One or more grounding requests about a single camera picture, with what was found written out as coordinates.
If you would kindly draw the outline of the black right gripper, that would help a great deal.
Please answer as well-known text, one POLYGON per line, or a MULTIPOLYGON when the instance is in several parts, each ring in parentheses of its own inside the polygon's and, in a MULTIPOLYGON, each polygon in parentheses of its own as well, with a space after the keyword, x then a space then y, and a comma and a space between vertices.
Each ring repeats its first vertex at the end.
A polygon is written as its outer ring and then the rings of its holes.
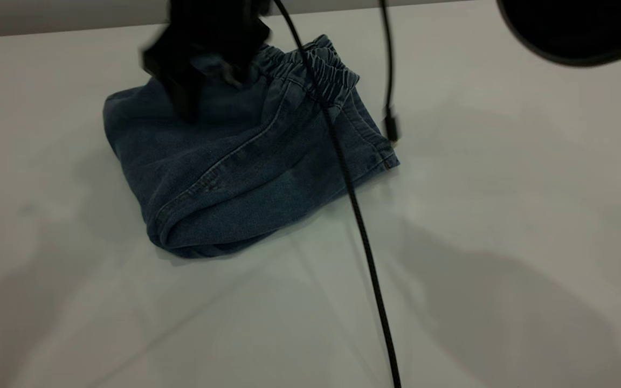
MULTIPOLYGON (((189 64, 193 57, 216 54, 222 59, 222 79, 242 89, 252 59, 270 36, 261 20, 270 9, 270 1, 170 1, 168 25, 143 51, 143 68, 159 76, 189 64)), ((186 123, 199 116, 203 86, 202 73, 168 76, 170 101, 186 123)))

